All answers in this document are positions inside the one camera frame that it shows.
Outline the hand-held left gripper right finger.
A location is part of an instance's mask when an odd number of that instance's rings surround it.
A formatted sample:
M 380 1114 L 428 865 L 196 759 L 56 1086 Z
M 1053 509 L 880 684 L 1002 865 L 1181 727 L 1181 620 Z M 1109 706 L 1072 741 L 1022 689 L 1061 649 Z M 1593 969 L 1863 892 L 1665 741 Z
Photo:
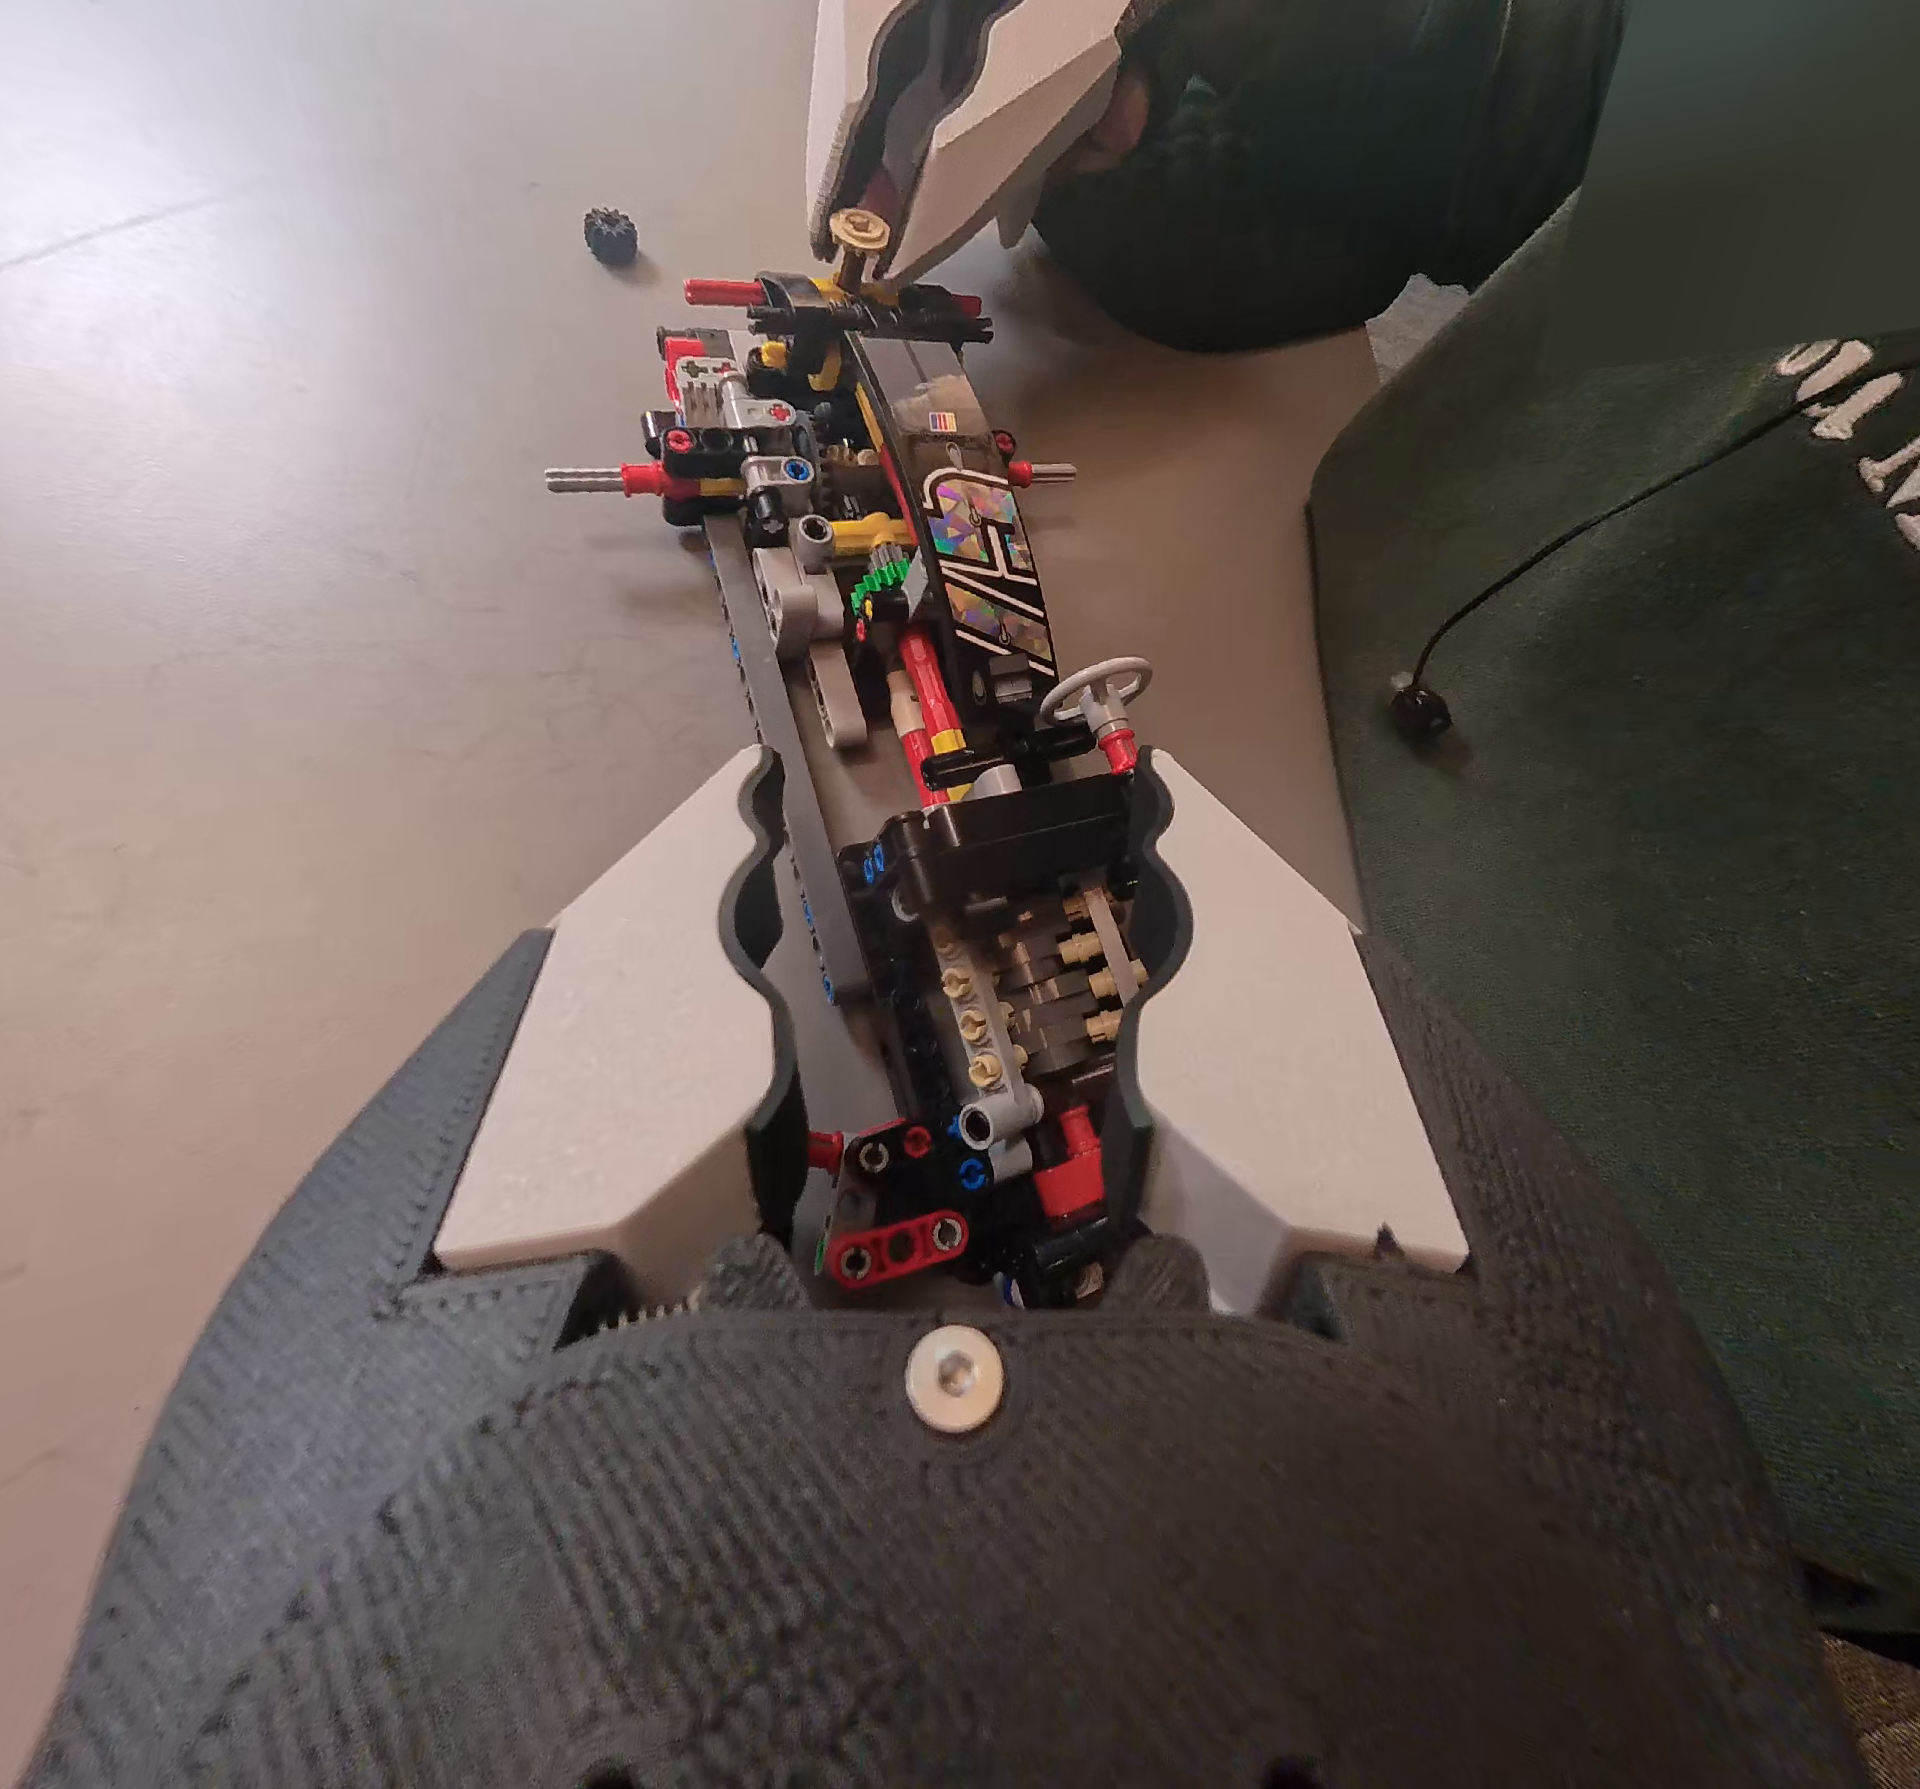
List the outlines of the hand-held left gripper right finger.
M 1159 858 L 1190 948 L 1140 1015 L 1140 1221 L 1203 1259 L 1224 1314 L 1278 1309 L 1298 1259 L 1370 1254 L 1378 1234 L 1460 1273 L 1471 1244 L 1354 921 L 1190 769 L 1147 766 L 1171 793 Z

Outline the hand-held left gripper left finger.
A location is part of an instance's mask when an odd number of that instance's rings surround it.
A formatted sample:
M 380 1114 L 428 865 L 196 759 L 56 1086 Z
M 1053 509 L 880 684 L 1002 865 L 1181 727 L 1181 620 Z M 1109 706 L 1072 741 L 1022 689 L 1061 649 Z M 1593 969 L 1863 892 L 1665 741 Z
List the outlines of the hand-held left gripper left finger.
M 442 1271 L 602 1252 L 670 1304 L 713 1248 L 789 1217 L 750 1176 L 797 1094 L 766 980 L 778 831 L 778 759 L 746 747 L 547 925 L 434 1237 Z

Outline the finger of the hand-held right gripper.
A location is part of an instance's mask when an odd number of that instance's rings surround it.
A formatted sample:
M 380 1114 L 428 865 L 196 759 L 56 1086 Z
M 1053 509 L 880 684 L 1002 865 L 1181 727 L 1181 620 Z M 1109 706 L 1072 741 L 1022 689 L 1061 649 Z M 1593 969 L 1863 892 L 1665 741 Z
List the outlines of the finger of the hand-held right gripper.
M 829 252 L 825 225 L 870 208 L 891 232 L 891 265 L 939 265 L 981 225 L 994 189 L 935 199 L 934 137 L 986 66 L 986 36 L 1022 0 L 820 0 L 805 200 L 807 237 Z
M 1132 0 L 912 0 L 884 31 L 890 271 L 942 265 L 1095 120 Z

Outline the lego car chassis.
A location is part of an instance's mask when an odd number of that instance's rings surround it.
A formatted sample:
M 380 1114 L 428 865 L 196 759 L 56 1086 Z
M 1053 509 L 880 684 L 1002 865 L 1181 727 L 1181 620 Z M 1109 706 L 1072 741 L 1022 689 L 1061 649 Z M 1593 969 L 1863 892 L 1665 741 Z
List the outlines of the lego car chassis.
M 750 1131 L 759 1221 L 789 1230 L 823 1171 L 834 1293 L 935 1273 L 1078 1308 L 1139 1234 L 1102 1127 L 1147 983 L 1130 702 L 1153 665 L 1063 665 L 1023 493 L 1076 470 L 981 409 L 981 299 L 874 261 L 686 277 L 735 326 L 657 326 L 644 461 L 544 482 L 656 497 L 706 537 L 825 1003 L 876 1049 L 857 1131 Z

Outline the person's right forearm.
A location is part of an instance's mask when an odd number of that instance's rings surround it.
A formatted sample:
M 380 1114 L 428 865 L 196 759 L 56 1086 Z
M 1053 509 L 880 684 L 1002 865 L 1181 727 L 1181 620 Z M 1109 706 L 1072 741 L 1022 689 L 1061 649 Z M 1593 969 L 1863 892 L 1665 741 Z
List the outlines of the person's right forearm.
M 1037 237 L 1185 352 L 1356 331 L 1413 275 L 1475 288 L 1582 181 L 1624 27 L 1626 0 L 1279 0 L 1247 80 L 1053 187 Z

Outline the person's right hand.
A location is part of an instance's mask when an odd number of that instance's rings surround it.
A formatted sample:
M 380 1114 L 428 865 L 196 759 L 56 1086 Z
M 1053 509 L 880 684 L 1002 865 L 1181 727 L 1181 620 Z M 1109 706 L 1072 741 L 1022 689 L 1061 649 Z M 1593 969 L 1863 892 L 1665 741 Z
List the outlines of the person's right hand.
M 1102 116 L 1089 123 L 1085 141 L 1076 148 L 1076 172 L 1104 172 L 1124 164 L 1145 141 L 1157 116 L 1153 76 L 1139 66 L 1114 73 L 1114 88 Z

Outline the person's green sweatshirt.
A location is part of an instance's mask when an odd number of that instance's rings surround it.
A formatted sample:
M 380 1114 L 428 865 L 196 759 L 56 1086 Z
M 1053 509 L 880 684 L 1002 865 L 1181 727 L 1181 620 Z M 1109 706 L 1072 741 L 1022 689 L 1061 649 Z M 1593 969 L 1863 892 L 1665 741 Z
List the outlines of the person's green sweatshirt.
M 1365 919 L 1646 1230 L 1820 1620 L 1915 1641 L 1915 332 L 1543 376 L 1568 228 L 1310 482 Z

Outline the black sweatshirt drawstring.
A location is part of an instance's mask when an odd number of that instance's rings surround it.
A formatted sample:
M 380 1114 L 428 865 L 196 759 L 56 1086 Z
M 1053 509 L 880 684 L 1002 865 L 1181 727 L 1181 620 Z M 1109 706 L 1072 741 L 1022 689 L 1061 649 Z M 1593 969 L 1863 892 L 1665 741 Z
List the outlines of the black sweatshirt drawstring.
M 1385 700 L 1385 713 L 1395 720 L 1395 731 L 1413 743 L 1413 747 L 1425 747 L 1434 741 L 1442 741 L 1445 731 L 1452 731 L 1452 711 L 1445 702 L 1445 695 L 1425 682 L 1425 665 L 1434 661 L 1436 649 L 1464 626 L 1471 621 L 1481 606 L 1487 606 L 1493 599 L 1499 599 L 1507 589 L 1515 589 L 1523 577 L 1527 577 L 1534 572 L 1540 572 L 1548 559 L 1555 559 L 1558 552 L 1564 552 L 1568 547 L 1582 543 L 1586 536 L 1593 536 L 1597 526 L 1641 509 L 1646 502 L 1652 502 L 1657 493 L 1665 493 L 1668 488 L 1683 482 L 1683 481 L 1693 481 L 1707 470 L 1715 470 L 1720 461 L 1747 449 L 1752 442 L 1760 442 L 1763 434 L 1769 434 L 1772 428 L 1788 426 L 1791 417 L 1798 413 L 1798 406 L 1788 406 L 1788 409 L 1779 409 L 1769 417 L 1763 417 L 1754 428 L 1740 433 L 1736 438 L 1730 438 L 1726 448 L 1712 449 L 1707 458 L 1697 458 L 1688 461 L 1686 470 L 1671 473 L 1668 481 L 1657 481 L 1641 489 L 1636 489 L 1630 497 L 1601 509 L 1601 514 L 1591 514 L 1582 517 L 1580 522 L 1558 530 L 1555 537 L 1548 537 L 1543 547 L 1537 547 L 1534 552 L 1526 552 L 1515 566 L 1507 566 L 1499 577 L 1485 582 L 1471 599 L 1464 599 L 1460 606 L 1452 606 L 1452 614 L 1445 621 L 1436 621 L 1413 669 L 1398 673 L 1395 676 L 1395 689 L 1388 689 L 1388 700 Z

